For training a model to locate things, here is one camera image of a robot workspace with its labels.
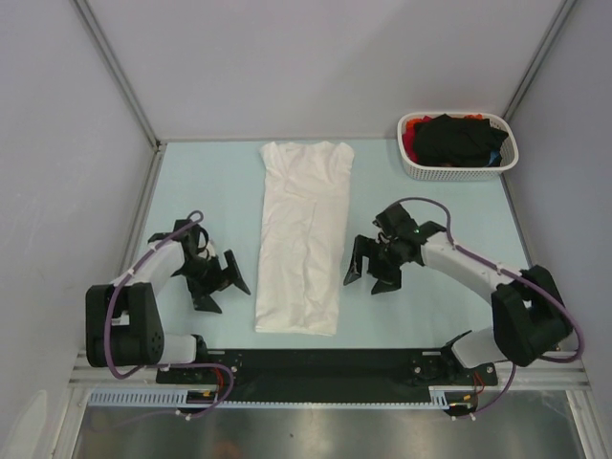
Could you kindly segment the white daisy print t-shirt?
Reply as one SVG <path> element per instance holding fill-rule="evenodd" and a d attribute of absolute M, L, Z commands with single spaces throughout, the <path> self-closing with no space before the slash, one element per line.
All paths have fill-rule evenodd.
<path fill-rule="evenodd" d="M 332 336 L 355 152 L 347 143 L 269 142 L 254 327 Z"/>

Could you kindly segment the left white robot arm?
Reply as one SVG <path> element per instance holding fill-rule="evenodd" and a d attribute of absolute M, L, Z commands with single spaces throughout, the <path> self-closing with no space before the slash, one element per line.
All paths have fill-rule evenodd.
<path fill-rule="evenodd" d="M 204 213 L 192 211 L 178 219 L 173 231 L 158 232 L 147 241 L 144 255 L 113 281 L 94 285 L 85 296 L 86 358 L 93 367 L 106 367 L 117 379 L 133 372 L 132 365 L 177 367 L 189 381 L 204 380 L 211 370 L 204 339 L 164 331 L 157 297 L 167 281 L 186 281 L 197 312 L 220 314 L 212 297 L 228 287 L 251 293 L 231 250 L 218 254 L 202 227 Z"/>

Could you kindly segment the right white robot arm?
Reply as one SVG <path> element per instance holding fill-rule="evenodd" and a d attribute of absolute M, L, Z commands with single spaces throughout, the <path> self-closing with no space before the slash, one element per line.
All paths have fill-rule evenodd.
<path fill-rule="evenodd" d="M 449 223 L 417 223 L 396 202 L 373 222 L 379 233 L 357 235 L 345 284 L 368 273 L 376 282 L 372 294 L 402 287 L 402 267 L 415 263 L 457 281 L 492 308 L 492 326 L 468 331 L 448 343 L 441 359 L 443 376 L 464 383 L 484 363 L 509 361 L 527 367 L 578 329 L 562 303 L 551 273 L 539 266 L 513 270 L 459 244 Z"/>

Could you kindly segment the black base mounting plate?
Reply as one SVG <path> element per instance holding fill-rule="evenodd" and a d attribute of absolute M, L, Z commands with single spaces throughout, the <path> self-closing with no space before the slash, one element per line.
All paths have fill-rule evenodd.
<path fill-rule="evenodd" d="M 417 403 L 432 386 L 498 383 L 493 364 L 466 369 L 448 349 L 226 349 L 207 362 L 230 369 L 240 403 Z"/>

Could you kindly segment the red garment in basket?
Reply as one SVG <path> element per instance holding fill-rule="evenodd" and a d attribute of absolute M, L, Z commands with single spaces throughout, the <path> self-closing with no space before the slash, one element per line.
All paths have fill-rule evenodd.
<path fill-rule="evenodd" d="M 428 166 L 483 166 L 492 151 L 487 120 L 441 115 L 417 121 L 404 134 L 404 146 L 414 162 Z"/>

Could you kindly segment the black t-shirt in basket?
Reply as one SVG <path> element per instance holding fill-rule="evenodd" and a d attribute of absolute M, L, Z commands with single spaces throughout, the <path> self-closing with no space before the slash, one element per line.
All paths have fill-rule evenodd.
<path fill-rule="evenodd" d="M 441 115 L 413 124 L 412 151 L 417 163 L 430 167 L 497 167 L 509 133 L 489 120 Z"/>

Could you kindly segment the blue garment in basket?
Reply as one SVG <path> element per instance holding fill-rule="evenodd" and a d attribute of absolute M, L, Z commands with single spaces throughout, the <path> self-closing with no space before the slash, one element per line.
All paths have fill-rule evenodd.
<path fill-rule="evenodd" d="M 499 167 L 502 162 L 502 156 L 499 151 L 492 151 L 487 167 Z"/>

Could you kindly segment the white plastic laundry basket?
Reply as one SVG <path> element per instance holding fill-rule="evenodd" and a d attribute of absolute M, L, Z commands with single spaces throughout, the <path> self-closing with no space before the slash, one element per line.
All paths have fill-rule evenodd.
<path fill-rule="evenodd" d="M 449 115 L 453 118 L 471 118 L 487 120 L 491 127 L 504 131 L 508 137 L 502 142 L 497 157 L 499 165 L 487 165 L 484 167 L 450 167 L 450 166 L 425 166 L 414 162 L 404 146 L 404 134 L 408 127 L 414 128 L 417 121 L 426 118 L 436 118 L 441 115 Z M 397 143 L 399 148 L 400 162 L 404 172 L 411 178 L 420 181 L 432 182 L 474 182 L 493 179 L 504 172 L 511 170 L 518 162 L 519 153 L 510 126 L 500 117 L 486 112 L 414 112 L 402 116 L 397 123 Z"/>

